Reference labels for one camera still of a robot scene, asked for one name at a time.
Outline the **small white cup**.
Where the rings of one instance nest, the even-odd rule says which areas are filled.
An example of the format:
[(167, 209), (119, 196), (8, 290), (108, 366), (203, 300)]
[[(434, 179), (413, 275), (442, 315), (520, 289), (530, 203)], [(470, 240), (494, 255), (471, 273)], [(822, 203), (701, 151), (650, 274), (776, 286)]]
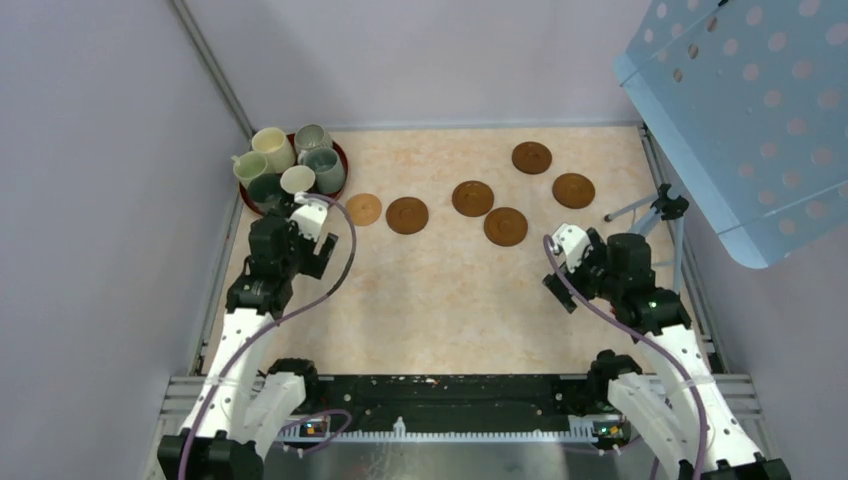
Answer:
[(316, 185), (316, 174), (305, 165), (294, 165), (285, 170), (279, 180), (281, 189), (292, 196), (311, 192)]

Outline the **light brown wooden coaster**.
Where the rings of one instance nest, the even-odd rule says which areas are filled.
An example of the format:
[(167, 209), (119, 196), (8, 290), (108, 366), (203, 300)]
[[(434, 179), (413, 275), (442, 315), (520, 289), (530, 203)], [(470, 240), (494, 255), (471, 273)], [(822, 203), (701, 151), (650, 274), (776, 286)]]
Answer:
[(346, 209), (355, 226), (369, 226), (375, 223), (382, 213), (382, 202), (374, 194), (360, 193), (351, 196)]

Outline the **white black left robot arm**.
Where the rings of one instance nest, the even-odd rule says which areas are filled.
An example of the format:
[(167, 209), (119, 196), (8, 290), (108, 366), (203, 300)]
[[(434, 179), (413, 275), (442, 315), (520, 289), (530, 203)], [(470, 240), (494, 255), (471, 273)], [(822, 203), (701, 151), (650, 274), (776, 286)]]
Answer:
[(260, 479), (285, 421), (319, 404), (320, 386), (301, 373), (268, 373), (261, 388), (255, 383), (273, 329), (304, 311), (286, 310), (294, 279), (321, 278), (333, 255), (338, 238), (322, 232), (327, 217), (325, 206), (302, 206), (252, 224), (212, 364), (179, 431), (158, 445), (165, 478)]

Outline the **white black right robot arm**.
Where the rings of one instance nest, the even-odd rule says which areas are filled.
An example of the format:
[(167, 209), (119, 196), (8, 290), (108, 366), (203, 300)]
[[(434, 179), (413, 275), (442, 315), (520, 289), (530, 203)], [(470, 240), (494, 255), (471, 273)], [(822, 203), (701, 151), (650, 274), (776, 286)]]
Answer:
[(671, 479), (788, 479), (783, 460), (768, 458), (732, 412), (701, 355), (698, 336), (679, 293), (661, 288), (651, 247), (638, 233), (602, 240), (563, 224), (543, 238), (568, 311), (578, 304), (626, 333), (649, 361), (664, 390), (651, 391), (626, 356), (586, 385), (589, 404), (622, 413)]

